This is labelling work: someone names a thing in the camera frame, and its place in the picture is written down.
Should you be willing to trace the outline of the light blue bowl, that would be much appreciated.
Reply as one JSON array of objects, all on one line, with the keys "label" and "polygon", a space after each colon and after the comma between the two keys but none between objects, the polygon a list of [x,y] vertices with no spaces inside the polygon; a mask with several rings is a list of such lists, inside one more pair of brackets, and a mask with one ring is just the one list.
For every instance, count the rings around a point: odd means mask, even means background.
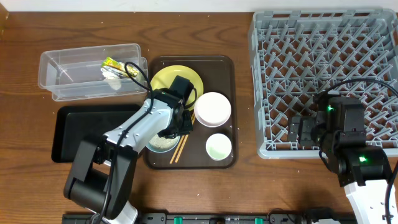
[{"label": "light blue bowl", "polygon": [[172,150],[180,141],[180,136],[176,138],[164,138],[155,135],[147,144],[147,148],[156,153],[163,153]]}]

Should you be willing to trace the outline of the white tissue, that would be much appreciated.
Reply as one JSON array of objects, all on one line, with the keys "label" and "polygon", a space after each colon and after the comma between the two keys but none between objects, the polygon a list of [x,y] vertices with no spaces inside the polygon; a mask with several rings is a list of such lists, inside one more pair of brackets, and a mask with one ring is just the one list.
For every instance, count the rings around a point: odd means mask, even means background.
[{"label": "white tissue", "polygon": [[102,70],[104,81],[113,89],[119,90],[121,88],[121,75],[116,72]]}]

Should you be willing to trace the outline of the green snack wrapper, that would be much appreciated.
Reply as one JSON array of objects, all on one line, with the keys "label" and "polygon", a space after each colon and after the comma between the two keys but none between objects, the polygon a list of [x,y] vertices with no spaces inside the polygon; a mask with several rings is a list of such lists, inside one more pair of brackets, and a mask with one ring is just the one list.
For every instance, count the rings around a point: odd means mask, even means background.
[{"label": "green snack wrapper", "polygon": [[115,73],[119,76],[123,76],[123,77],[128,77],[128,76],[132,76],[133,78],[138,77],[141,72],[135,68],[132,67],[130,65],[127,66],[127,68],[125,68],[125,64],[122,62],[118,62],[114,59],[112,59],[111,57],[107,57],[101,64],[101,68],[103,70]]}]

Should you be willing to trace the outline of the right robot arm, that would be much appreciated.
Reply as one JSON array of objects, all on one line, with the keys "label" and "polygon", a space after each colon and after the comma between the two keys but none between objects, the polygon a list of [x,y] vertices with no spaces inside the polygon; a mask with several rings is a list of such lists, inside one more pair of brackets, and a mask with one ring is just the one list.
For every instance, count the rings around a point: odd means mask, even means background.
[{"label": "right robot arm", "polygon": [[333,92],[344,84],[315,95],[314,117],[289,118],[288,140],[319,148],[326,168],[338,176],[357,223],[397,223],[392,195],[397,168],[391,167],[383,148],[366,144],[362,102]]}]

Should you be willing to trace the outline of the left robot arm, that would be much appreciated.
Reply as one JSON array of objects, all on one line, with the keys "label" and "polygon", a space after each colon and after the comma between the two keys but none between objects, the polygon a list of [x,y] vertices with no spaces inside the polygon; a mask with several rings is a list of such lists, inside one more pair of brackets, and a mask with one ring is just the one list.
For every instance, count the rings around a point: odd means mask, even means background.
[{"label": "left robot arm", "polygon": [[90,223],[134,223],[129,203],[137,158],[154,136],[173,139],[193,129],[187,103],[196,89],[177,75],[168,88],[153,89],[143,106],[117,128],[80,142],[63,194],[93,212]]}]

